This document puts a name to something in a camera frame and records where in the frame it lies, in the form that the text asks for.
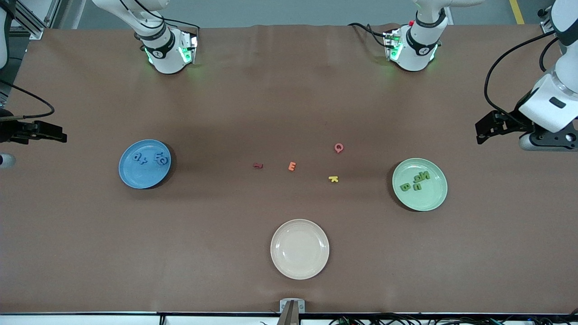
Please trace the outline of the green plate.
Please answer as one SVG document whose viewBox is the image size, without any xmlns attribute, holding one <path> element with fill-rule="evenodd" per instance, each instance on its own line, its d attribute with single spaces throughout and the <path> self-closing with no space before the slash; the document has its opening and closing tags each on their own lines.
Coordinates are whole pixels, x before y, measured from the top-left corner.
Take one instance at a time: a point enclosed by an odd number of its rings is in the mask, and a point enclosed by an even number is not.
<svg viewBox="0 0 578 325">
<path fill-rule="evenodd" d="M 422 190 L 415 191 L 414 177 L 424 171 L 429 172 L 431 179 L 420 182 Z M 405 183 L 410 183 L 412 188 L 403 192 L 400 185 Z M 448 183 L 442 169 L 423 158 L 409 158 L 400 162 L 393 171 L 392 188 L 401 204 L 420 212 L 440 207 L 448 193 Z"/>
</svg>

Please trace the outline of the blue plate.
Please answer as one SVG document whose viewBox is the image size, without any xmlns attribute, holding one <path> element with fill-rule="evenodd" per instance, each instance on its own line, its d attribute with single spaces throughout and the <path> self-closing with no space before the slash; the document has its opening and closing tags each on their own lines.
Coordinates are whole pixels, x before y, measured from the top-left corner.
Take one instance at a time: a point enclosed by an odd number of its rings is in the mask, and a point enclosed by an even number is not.
<svg viewBox="0 0 578 325">
<path fill-rule="evenodd" d="M 147 157 L 147 164 L 133 161 L 132 154 L 139 152 Z M 159 165 L 155 160 L 156 153 L 163 153 L 169 158 L 167 165 Z M 172 166 L 171 152 L 163 142 L 145 139 L 128 146 L 118 163 L 118 174 L 122 182 L 133 189 L 149 189 L 159 185 L 169 174 Z"/>
</svg>

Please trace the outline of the brown table cover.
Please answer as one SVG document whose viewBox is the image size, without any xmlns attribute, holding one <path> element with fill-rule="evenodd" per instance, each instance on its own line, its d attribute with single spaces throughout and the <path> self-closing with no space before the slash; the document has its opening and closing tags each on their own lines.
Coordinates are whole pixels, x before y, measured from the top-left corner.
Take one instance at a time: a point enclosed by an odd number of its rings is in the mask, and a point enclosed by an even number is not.
<svg viewBox="0 0 578 325">
<path fill-rule="evenodd" d="M 131 31 L 46 31 L 16 85 L 55 107 L 68 142 L 0 144 L 16 157 L 0 170 L 0 312 L 268 312 L 285 297 L 310 312 L 578 308 L 578 153 L 475 141 L 487 71 L 540 32 L 451 25 L 408 73 L 353 27 L 204 29 L 196 63 L 164 75 Z M 145 139 L 172 166 L 133 189 L 118 163 Z M 442 169 L 440 207 L 399 202 L 409 158 Z M 330 242 L 312 279 L 272 263 L 293 219 Z"/>
</svg>

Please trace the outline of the beige plate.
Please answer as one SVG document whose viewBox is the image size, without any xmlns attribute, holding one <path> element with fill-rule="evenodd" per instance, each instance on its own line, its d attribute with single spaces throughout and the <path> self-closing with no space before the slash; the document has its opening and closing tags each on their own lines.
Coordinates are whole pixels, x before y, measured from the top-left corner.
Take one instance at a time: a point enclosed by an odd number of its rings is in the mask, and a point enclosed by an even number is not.
<svg viewBox="0 0 578 325">
<path fill-rule="evenodd" d="M 277 270 L 289 279 L 317 276 L 330 257 L 330 242 L 322 227 L 306 219 L 283 223 L 273 234 L 270 256 Z"/>
</svg>

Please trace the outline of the aluminium frame post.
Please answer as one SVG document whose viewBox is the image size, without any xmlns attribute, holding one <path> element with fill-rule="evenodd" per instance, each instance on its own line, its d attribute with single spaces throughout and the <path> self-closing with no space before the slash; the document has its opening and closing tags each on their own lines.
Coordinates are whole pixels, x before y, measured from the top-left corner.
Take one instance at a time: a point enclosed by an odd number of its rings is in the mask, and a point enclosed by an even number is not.
<svg viewBox="0 0 578 325">
<path fill-rule="evenodd" d="M 539 6 L 537 16 L 544 34 L 553 33 L 559 35 L 564 31 L 566 14 L 559 0 L 545 0 L 545 4 Z"/>
<path fill-rule="evenodd" d="M 9 31 L 13 35 L 29 35 L 40 40 L 43 31 L 55 25 L 63 0 L 0 0 L 8 4 Z"/>
</svg>

